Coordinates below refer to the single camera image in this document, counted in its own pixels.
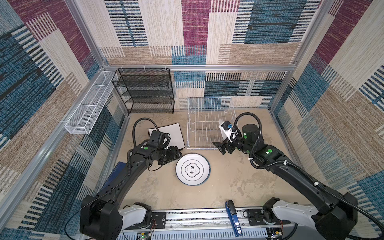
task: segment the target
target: black metal shelf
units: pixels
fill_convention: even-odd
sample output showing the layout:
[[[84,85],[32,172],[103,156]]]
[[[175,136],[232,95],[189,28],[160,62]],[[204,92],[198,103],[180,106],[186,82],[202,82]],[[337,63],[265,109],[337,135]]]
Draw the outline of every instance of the black metal shelf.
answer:
[[[175,99],[168,68],[119,68],[113,85],[129,113],[173,113]]]

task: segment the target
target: dish rack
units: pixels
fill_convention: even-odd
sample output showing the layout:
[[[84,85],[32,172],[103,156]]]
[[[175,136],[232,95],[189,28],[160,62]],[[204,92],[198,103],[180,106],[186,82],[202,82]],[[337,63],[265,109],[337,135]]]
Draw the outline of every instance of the dish rack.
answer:
[[[187,149],[216,149],[212,142],[222,142],[220,121],[234,123],[232,99],[188,98]]]

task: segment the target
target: blue object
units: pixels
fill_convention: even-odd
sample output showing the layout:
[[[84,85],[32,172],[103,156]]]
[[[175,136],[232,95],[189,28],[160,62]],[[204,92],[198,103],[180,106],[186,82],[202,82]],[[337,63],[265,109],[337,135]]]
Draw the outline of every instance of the blue object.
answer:
[[[127,165],[126,162],[118,162],[114,167],[114,169],[112,170],[111,174],[108,176],[107,181],[105,181],[103,187],[110,184],[119,175],[121,170],[125,168],[126,165]]]
[[[227,210],[229,220],[232,224],[233,231],[235,232],[235,236],[240,237],[243,235],[243,232],[240,227],[239,219],[236,215],[235,205],[232,200],[228,200],[225,202],[225,209]]]

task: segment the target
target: white plate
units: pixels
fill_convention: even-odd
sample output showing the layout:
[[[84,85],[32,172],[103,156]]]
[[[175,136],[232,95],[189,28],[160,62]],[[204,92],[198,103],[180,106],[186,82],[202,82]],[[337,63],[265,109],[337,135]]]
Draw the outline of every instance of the white plate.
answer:
[[[204,183],[211,173],[211,166],[205,157],[196,153],[182,156],[176,164],[176,175],[181,182],[190,186]]]

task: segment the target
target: white wire dish rack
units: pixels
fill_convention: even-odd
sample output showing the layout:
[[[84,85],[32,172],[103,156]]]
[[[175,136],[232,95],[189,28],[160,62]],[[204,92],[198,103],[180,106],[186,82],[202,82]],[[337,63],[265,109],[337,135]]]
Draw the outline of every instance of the white wire dish rack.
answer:
[[[113,89],[112,78],[116,78],[115,72],[104,71],[98,76],[65,124],[70,134],[90,134]]]
[[[236,119],[231,98],[188,98],[187,149],[216,149],[222,142],[219,122]]]

